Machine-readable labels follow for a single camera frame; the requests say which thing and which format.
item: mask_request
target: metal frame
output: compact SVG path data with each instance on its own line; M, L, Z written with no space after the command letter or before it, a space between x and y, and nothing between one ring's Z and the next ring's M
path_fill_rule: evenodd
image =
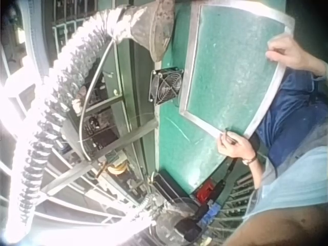
M122 94L120 94L120 95L111 97L109 99L106 99L104 101L101 101L91 107L88 107L86 109L85 117L87 117L88 115L94 114L96 112L99 112L100 110L109 108L111 105L118 103L119 101L122 101L122 100L123 100L123 96L122 96Z
M285 32L293 34L295 21L288 15L279 12L275 9L269 8L261 3L250 2L250 1L229 1L229 0L203 0L192 2L191 18L190 18L190 29L189 29L189 40L188 40L188 51L186 57L186 67L184 70L184 76L181 87L181 100L179 105L179 112L182 116L193 122L194 124L201 127L211 136L217 138L222 134L222 131L200 119L199 117L188 112L188 102L190 96L191 82L193 77L193 71L195 66L195 58L197 55L197 43L198 43L198 32L199 32L199 21L201 8L204 5L210 6L221 6L236 8L251 12L255 15L267 17L276 20L285 25ZM260 124L262 118L267 112L282 80L285 72L285 66L278 64L267 90L263 101L261 102L257 112L255 113L252 121L244 132L244 136L249 138Z

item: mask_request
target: wire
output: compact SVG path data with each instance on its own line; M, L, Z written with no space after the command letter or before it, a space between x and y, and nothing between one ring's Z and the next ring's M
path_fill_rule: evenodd
M83 108L82 108L82 112L81 112L81 118L80 118L80 123L79 123L79 127L78 127L78 137L79 137L79 142L80 142L80 145L81 145L81 148L82 148L82 151L86 157L87 160L91 161L91 157L88 155L86 149L84 148L84 142L83 142L83 136L82 136L82 130L83 130L83 120L84 120L84 116L85 116L85 113L86 113L86 110L87 110L87 105L89 103L89 100L90 100L90 97L91 97L91 93L93 91L93 89L95 88L96 84L97 84L97 81L99 79L99 76L100 76L100 73L101 73L101 70L104 66L104 63L109 55L109 52L111 51L113 45L114 45L114 39L112 39L110 41L110 43L108 44L108 46L106 47L106 50L104 52L104 55L102 56L101 60L100 60L100 63L99 63L99 66L92 78L92 81L91 81L91 84L90 84L90 87L89 87L89 90L87 92L87 95L86 95L86 99L85 99L85 102L84 102L84 105L83 105Z

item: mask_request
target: blue shirt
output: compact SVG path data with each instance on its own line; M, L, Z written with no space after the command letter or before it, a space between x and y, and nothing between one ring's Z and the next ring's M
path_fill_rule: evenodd
M327 146L311 149L272 183L261 187L257 203L250 209L250 200L244 219L267 210L327 203L327 177Z

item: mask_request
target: silver ribbed hose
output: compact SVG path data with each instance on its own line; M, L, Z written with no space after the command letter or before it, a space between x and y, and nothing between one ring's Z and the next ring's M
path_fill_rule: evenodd
M13 158L6 228L9 242L20 240L30 230L54 141L72 100L124 9L105 10L84 22L58 55L44 84L35 90L35 100L24 121L26 129L18 136Z

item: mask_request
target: wrist watch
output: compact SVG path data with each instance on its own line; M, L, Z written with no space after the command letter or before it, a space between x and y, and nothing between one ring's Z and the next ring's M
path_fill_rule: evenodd
M246 166L248 166L249 164L251 164L253 161L255 161L257 159L257 152L255 152L255 156L250 159L250 160L247 160L247 159L242 159L242 163L244 163Z

